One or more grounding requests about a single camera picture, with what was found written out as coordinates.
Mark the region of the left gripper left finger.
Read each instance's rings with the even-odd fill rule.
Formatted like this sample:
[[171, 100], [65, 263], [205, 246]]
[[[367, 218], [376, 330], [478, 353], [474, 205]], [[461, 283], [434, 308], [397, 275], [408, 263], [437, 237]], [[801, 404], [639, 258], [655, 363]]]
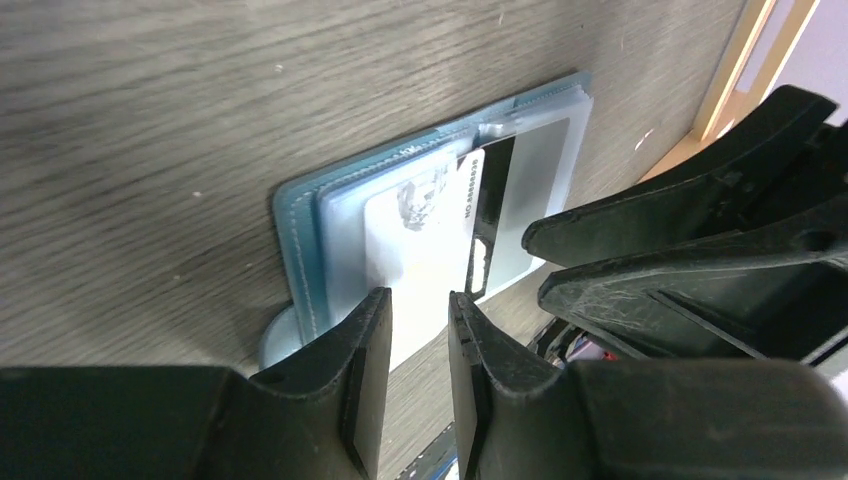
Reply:
[[221, 366], [1, 372], [5, 479], [374, 479], [391, 292], [246, 377]]

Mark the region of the blue card holder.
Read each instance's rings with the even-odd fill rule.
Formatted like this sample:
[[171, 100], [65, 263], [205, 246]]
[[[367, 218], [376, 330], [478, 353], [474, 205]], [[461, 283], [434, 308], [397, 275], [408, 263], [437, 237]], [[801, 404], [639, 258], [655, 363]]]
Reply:
[[283, 183], [272, 199], [291, 304], [266, 330], [268, 368], [392, 292], [390, 363], [447, 323], [450, 292], [487, 300], [540, 268], [521, 244], [563, 210], [593, 108], [579, 71]]

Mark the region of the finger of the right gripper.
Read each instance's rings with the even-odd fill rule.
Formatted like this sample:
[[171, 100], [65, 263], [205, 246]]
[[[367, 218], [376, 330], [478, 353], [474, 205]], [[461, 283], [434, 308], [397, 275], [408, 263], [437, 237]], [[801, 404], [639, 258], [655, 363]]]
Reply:
[[560, 265], [650, 253], [762, 227], [820, 202], [804, 179], [832, 137], [832, 100], [784, 85], [724, 136], [683, 163], [615, 195], [533, 222], [531, 255]]
[[538, 302], [621, 358], [822, 365], [847, 347], [847, 202], [562, 270]]

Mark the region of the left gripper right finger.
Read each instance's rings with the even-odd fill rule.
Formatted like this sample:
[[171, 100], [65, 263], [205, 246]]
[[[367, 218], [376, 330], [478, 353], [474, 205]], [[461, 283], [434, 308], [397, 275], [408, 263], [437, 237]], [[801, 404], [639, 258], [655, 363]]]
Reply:
[[449, 296], [463, 479], [843, 479], [847, 409], [779, 360], [576, 361], [557, 368]]

